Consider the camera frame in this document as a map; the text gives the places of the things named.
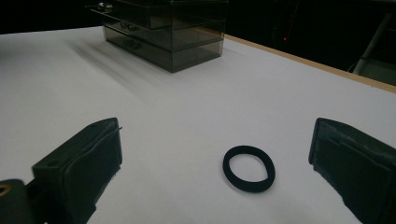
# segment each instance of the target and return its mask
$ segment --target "white tabletop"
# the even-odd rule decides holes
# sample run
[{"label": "white tabletop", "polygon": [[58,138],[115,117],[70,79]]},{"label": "white tabletop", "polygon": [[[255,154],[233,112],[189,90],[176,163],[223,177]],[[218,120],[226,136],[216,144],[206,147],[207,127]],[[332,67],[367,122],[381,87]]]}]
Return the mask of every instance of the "white tabletop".
[{"label": "white tabletop", "polygon": [[[215,60],[170,74],[100,27],[0,35],[0,180],[90,123],[119,119],[123,164],[89,223],[359,223],[308,163],[317,118],[396,147],[396,95],[226,39]],[[231,147],[264,150],[274,185],[251,194],[221,169]],[[238,156],[233,170],[263,179]]]}]

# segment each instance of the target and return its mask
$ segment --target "rubber ring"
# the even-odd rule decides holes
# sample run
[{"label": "rubber ring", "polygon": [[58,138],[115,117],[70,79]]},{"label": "rubber ring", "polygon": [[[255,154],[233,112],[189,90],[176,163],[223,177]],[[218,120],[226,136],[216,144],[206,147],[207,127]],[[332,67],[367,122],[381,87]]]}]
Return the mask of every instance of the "rubber ring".
[{"label": "rubber ring", "polygon": [[[236,155],[248,154],[258,157],[264,163],[268,177],[262,181],[250,182],[236,176],[230,167],[230,159]],[[261,149],[249,146],[233,147],[224,155],[223,171],[227,179],[238,189],[259,193],[269,189],[275,180],[275,166],[271,158]]]}]

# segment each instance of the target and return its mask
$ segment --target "black object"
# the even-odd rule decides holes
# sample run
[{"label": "black object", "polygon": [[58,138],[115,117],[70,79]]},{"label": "black object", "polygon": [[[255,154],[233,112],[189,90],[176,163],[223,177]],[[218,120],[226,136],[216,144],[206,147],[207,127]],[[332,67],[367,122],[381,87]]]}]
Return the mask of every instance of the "black object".
[{"label": "black object", "polygon": [[344,123],[317,119],[309,163],[362,223],[396,223],[396,149]]},{"label": "black object", "polygon": [[[268,177],[262,181],[250,182],[236,176],[230,167],[230,159],[239,154],[248,154],[258,157],[264,163]],[[227,179],[238,189],[243,191],[259,193],[269,189],[275,180],[275,167],[271,158],[262,150],[256,147],[239,146],[233,147],[224,156],[223,171]]]},{"label": "black object", "polygon": [[120,164],[117,119],[97,121],[35,164],[27,186],[0,182],[0,223],[87,223]]}]

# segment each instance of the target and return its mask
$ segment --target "white table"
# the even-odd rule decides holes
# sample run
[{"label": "white table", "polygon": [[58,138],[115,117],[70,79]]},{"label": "white table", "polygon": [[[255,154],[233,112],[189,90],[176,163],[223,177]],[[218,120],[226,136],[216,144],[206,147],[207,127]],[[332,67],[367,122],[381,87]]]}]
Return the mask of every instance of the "white table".
[{"label": "white table", "polygon": [[[89,223],[359,223],[308,163],[317,118],[396,147],[396,95],[241,44],[170,74],[104,40],[100,27],[0,35],[0,179],[31,167],[85,126],[119,119],[123,164]],[[276,167],[260,194],[232,187],[231,147]],[[253,157],[233,159],[263,179]]]}]

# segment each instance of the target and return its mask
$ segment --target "ring hole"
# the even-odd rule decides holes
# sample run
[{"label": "ring hole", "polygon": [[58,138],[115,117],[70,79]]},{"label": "ring hole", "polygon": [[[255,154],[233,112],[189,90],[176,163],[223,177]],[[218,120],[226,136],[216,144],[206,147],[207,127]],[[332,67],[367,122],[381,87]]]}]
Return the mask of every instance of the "ring hole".
[{"label": "ring hole", "polygon": [[249,182],[259,182],[268,177],[262,160],[253,155],[239,154],[232,157],[230,168],[236,176]]},{"label": "ring hole", "polygon": [[10,190],[10,185],[0,185],[0,197],[6,195]]},{"label": "ring hole", "polygon": [[58,165],[59,164],[59,162],[58,161],[50,161],[49,163],[47,163],[47,165],[48,166],[56,166],[56,165]]}]

